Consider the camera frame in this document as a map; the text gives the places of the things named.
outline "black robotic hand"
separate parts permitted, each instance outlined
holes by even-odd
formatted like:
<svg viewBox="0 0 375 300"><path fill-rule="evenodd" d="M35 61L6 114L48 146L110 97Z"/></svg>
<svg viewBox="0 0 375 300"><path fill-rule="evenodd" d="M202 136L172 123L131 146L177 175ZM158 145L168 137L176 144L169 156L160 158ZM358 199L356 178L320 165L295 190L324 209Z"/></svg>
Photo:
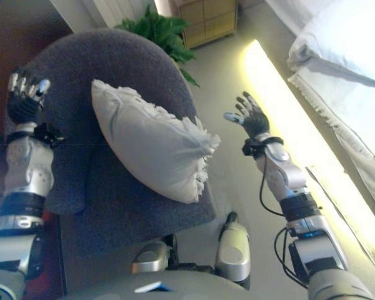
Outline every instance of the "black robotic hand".
<svg viewBox="0 0 375 300"><path fill-rule="evenodd" d="M226 112L224 118L228 121L242 125L249 137L256 140L258 135L269 132L268 118L248 92L243 92L243 96L246 100L237 97L237 103L235 105L242 116Z"/></svg>
<svg viewBox="0 0 375 300"><path fill-rule="evenodd" d="M36 122L49 87L49 80L39 79L18 67L10 75L8 84L7 111L11 120L16 124Z"/></svg>

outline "wooden furniture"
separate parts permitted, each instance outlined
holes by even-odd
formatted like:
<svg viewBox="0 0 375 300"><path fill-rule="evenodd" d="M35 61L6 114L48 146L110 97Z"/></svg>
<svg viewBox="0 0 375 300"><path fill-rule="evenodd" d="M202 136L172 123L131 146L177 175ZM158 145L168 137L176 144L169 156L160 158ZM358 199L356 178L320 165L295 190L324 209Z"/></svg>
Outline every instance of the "wooden furniture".
<svg viewBox="0 0 375 300"><path fill-rule="evenodd" d="M189 26L183 32L189 48L207 43L236 30L236 0L172 0L174 11Z"/></svg>

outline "gray armchair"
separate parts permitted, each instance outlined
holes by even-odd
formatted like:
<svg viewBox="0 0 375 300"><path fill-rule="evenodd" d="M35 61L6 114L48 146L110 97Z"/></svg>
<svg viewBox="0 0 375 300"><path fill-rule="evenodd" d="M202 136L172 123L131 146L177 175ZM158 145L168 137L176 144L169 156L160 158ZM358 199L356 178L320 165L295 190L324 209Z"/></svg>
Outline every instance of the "gray armchair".
<svg viewBox="0 0 375 300"><path fill-rule="evenodd" d="M101 134L91 105L91 82L136 89L177 118L194 121L196 107L168 55L137 35L100 29L56 41L26 69L51 81L43 121L66 137L54 150L54 187L46 208L75 214L80 254L145 241L209 222L215 208L208 184L196 204L169 200L135 179ZM6 129L12 129L6 120Z"/></svg>

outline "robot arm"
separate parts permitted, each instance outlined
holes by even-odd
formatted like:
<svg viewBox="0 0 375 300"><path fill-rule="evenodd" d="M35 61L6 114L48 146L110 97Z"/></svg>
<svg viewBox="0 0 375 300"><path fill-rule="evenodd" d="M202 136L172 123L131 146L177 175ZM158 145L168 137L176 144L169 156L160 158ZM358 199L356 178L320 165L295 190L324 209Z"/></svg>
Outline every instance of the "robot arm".
<svg viewBox="0 0 375 300"><path fill-rule="evenodd" d="M0 299L22 299L25 280L43 267L43 207L54 178L52 146L59 133L36 124L50 82L18 70L9 81L7 111L16 130L7 137L4 202L0 207Z"/></svg>
<svg viewBox="0 0 375 300"><path fill-rule="evenodd" d="M308 284L309 299L375 299L364 284L347 272L344 252L327 219L320 213L306 187L304 173L293 164L283 141L269 133L269 122L253 97L237 98L244 117L224 117L243 126L249 135L243 153L253 156L286 218L294 238L289 252L296 276Z"/></svg>

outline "robot finger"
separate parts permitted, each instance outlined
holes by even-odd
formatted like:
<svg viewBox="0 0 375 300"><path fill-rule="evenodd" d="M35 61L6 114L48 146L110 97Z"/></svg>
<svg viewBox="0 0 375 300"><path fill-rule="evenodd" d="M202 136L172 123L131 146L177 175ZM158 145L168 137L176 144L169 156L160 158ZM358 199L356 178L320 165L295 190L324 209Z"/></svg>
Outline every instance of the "robot finger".
<svg viewBox="0 0 375 300"><path fill-rule="evenodd" d="M18 83L18 79L19 79L19 75L23 72L22 68L21 67L16 67L14 69L14 71L11 73L10 75L10 78L9 78L9 81L8 81L8 91L11 93L11 92L14 92L16 86L17 86L17 83Z"/></svg>
<svg viewBox="0 0 375 300"><path fill-rule="evenodd" d="M16 92L18 91L19 94L22 94L25 93L29 73L25 69L20 68L18 74Z"/></svg>
<svg viewBox="0 0 375 300"><path fill-rule="evenodd" d="M250 116L250 113L248 112L248 110L246 108L244 108L243 106L241 106L240 104L236 104L235 107L241 112L241 114L245 118Z"/></svg>
<svg viewBox="0 0 375 300"><path fill-rule="evenodd" d="M244 106L244 108L246 108L247 111L250 111L251 110L251 107L250 105L247 103L247 101L245 101L243 98L241 97L236 97L236 101L240 104L242 104Z"/></svg>
<svg viewBox="0 0 375 300"><path fill-rule="evenodd" d="M26 94L28 97L32 98L38 90L37 84L39 83L38 79L35 76L29 76L26 81Z"/></svg>
<svg viewBox="0 0 375 300"><path fill-rule="evenodd" d="M39 82L39 86L37 87L37 90L34 96L32 97L32 99L36 102L40 102L44 94L47 93L49 88L50 88L50 80L43 79L41 82Z"/></svg>
<svg viewBox="0 0 375 300"><path fill-rule="evenodd" d="M241 117L238 114L233 114L231 112L225 112L224 113L224 118L227 119L228 121L231 121L233 123L238 123L240 125L243 125L244 118Z"/></svg>
<svg viewBox="0 0 375 300"><path fill-rule="evenodd" d="M257 113L263 112L258 106L256 100L254 100L254 98L248 92L243 92L243 96L246 97L246 99L249 101L253 111L256 111Z"/></svg>

